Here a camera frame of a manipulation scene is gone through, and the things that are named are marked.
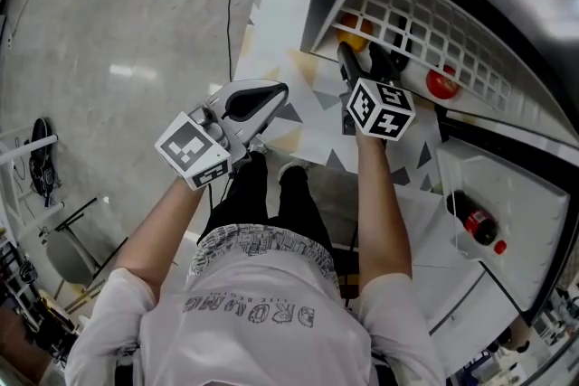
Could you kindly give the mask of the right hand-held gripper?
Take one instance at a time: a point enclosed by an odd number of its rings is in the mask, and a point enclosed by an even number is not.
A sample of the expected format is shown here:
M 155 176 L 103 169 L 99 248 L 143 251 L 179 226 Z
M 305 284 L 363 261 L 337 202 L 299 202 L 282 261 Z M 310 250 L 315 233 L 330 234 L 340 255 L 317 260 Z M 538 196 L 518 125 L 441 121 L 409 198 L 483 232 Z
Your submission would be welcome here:
M 339 70 L 349 92 L 342 95 L 342 134 L 356 131 L 369 137 L 398 141 L 415 118 L 410 93 L 381 82 L 400 82 L 400 72 L 390 53 L 377 43 L 368 45 L 370 76 L 360 78 L 362 69 L 352 47 L 341 42 L 337 47 Z

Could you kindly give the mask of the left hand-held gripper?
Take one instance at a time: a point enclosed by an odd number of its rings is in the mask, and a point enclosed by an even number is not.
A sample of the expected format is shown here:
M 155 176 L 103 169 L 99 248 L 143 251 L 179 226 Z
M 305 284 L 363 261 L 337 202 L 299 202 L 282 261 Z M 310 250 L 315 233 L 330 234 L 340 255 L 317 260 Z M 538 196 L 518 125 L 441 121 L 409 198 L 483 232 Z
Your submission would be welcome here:
M 250 161 L 249 138 L 261 133 L 286 102 L 289 88 L 275 80 L 229 82 L 189 113 L 180 112 L 155 148 L 199 190 Z

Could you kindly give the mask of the orange mango fruit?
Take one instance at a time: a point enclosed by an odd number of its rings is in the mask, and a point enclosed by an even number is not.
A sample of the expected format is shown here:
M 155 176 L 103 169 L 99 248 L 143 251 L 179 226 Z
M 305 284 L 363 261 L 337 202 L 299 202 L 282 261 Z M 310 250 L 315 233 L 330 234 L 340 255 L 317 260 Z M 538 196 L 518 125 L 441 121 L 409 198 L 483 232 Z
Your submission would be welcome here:
M 356 15 L 350 13 L 343 13 L 339 23 L 353 30 L 371 35 L 373 32 L 373 24 L 366 20 L 360 20 L 360 27 L 357 27 L 359 19 Z M 361 52 L 368 44 L 368 40 L 356 33 L 347 32 L 341 29 L 336 30 L 338 42 L 346 42 L 354 52 Z

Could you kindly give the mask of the red apple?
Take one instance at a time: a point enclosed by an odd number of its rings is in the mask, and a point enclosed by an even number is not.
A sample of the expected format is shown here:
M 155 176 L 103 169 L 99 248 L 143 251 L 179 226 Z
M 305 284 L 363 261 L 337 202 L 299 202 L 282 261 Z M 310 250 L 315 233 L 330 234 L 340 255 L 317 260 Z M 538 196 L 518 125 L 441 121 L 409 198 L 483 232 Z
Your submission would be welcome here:
M 428 71 L 426 86 L 428 91 L 437 99 L 453 99 L 460 91 L 460 86 L 455 81 L 434 70 Z

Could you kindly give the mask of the person's right forearm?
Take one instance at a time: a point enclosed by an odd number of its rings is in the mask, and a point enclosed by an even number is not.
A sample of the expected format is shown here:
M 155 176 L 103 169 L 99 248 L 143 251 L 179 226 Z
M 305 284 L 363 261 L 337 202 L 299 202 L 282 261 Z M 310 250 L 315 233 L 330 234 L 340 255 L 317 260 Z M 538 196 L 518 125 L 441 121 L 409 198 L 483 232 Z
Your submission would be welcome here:
M 412 254 L 385 148 L 356 134 L 358 148 L 359 287 L 389 274 L 411 277 Z

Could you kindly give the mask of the person's left forearm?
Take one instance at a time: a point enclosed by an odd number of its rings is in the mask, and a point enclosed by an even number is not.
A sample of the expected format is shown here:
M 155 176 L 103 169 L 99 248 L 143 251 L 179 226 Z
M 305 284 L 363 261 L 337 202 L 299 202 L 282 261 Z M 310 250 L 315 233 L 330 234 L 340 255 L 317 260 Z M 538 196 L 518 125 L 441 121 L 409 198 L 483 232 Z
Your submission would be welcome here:
M 154 299 L 160 291 L 204 191 L 175 179 L 121 248 L 116 262 L 140 278 Z

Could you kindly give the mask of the triangle patterned table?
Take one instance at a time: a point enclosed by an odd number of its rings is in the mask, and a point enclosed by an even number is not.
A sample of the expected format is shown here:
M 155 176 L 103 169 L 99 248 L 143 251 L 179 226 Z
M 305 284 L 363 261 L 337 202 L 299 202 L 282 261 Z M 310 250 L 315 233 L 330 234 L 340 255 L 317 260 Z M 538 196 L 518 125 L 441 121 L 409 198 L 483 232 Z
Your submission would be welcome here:
M 333 19 L 316 54 L 300 50 L 310 0 L 255 0 L 238 60 L 235 80 L 263 78 L 288 85 L 289 100 L 261 134 L 270 148 L 339 171 L 357 173 L 353 136 L 342 134 L 340 95 L 347 87 L 340 76 Z M 346 0 L 362 13 L 384 11 L 392 0 Z M 439 184 L 436 148 L 441 143 L 433 104 L 413 96 L 416 118 L 398 142 L 388 142 L 394 179 L 407 188 L 430 190 Z

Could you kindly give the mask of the person's black trousers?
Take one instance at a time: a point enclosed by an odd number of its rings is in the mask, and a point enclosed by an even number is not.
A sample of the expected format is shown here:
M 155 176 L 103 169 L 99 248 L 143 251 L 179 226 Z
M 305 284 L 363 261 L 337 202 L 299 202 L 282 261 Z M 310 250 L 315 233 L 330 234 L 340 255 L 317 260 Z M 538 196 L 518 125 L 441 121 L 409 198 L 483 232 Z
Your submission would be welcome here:
M 232 224 L 270 225 L 296 232 L 332 250 L 327 228 L 308 188 L 305 168 L 291 165 L 282 172 L 279 211 L 271 218 L 266 208 L 266 157 L 255 151 L 250 156 L 252 160 L 237 172 L 225 199 L 211 212 L 201 236 Z

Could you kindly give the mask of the dark soda bottle red cap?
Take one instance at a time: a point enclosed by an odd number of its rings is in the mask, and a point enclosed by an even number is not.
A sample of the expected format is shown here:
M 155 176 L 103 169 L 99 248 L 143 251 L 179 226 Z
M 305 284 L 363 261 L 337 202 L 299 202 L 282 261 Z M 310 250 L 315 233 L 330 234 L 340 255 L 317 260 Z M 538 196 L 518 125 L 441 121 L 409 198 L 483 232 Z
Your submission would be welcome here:
M 455 190 L 446 198 L 449 213 L 455 216 L 464 230 L 480 245 L 493 246 L 497 255 L 507 249 L 507 243 L 500 239 L 497 220 L 478 202 L 462 190 Z

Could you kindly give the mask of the white curved counter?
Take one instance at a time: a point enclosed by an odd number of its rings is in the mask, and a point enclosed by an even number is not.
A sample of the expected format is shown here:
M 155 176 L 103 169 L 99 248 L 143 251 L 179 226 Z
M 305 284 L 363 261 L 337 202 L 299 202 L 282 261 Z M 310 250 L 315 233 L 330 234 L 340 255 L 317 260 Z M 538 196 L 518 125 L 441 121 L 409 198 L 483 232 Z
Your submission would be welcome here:
M 473 291 L 485 275 L 484 268 L 466 260 L 452 243 L 456 231 L 443 197 L 437 193 L 395 187 L 413 257 L 413 284 L 418 301 L 433 332 Z M 352 235 L 357 219 L 354 187 L 338 193 L 324 208 L 327 226 L 337 253 L 338 283 L 343 298 L 358 296 L 358 247 Z

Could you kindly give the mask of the person's white printed shirt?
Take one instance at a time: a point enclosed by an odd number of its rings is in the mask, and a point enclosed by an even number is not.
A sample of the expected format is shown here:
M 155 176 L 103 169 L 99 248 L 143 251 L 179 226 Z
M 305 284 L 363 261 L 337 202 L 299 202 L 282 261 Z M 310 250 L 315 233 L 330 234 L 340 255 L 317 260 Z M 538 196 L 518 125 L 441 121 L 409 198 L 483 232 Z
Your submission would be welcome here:
M 444 386 L 408 276 L 371 280 L 351 314 L 325 248 L 248 224 L 210 232 L 177 293 L 111 272 L 65 379 L 112 385 L 124 364 L 141 386 Z

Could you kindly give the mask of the grey round seat chair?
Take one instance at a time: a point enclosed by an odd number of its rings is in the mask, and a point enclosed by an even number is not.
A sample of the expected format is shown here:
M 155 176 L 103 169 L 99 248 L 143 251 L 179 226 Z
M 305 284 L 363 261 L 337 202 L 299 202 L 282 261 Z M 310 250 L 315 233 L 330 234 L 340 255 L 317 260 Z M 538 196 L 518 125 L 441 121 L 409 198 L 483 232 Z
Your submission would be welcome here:
M 86 210 L 96 202 L 96 197 L 91 198 L 52 230 L 44 232 L 42 235 L 46 257 L 61 277 L 62 282 L 81 289 L 78 298 L 67 305 L 67 311 L 81 307 L 81 301 L 97 287 L 95 281 L 109 263 L 117 257 L 128 240 L 125 238 L 102 260 L 95 258 L 82 243 L 72 230 L 72 225 L 82 219 Z

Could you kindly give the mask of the white metal rack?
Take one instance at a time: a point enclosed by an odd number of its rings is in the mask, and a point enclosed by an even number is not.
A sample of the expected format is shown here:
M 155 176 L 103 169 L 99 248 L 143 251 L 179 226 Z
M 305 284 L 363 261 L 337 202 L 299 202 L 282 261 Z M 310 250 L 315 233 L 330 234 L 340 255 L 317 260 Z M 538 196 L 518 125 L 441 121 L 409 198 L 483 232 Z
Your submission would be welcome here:
M 0 219 L 11 240 L 31 231 L 42 231 L 44 223 L 64 209 L 64 202 L 44 199 L 33 190 L 29 170 L 31 152 L 43 146 L 51 151 L 59 141 L 52 132 L 49 137 L 32 141 L 33 124 L 0 132 Z

